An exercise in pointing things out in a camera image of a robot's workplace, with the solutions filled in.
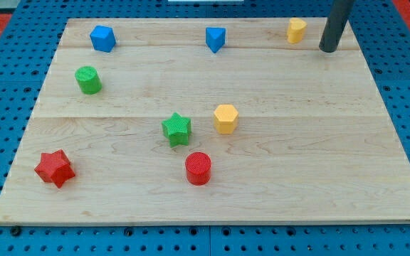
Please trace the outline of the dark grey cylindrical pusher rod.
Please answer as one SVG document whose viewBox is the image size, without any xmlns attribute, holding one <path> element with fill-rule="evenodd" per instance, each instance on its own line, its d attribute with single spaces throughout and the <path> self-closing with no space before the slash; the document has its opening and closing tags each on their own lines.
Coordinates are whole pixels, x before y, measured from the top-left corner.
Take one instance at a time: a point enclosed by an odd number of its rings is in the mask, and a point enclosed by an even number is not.
<svg viewBox="0 0 410 256">
<path fill-rule="evenodd" d="M 334 0 L 322 33 L 319 48 L 325 53 L 337 50 L 355 0 Z"/>
</svg>

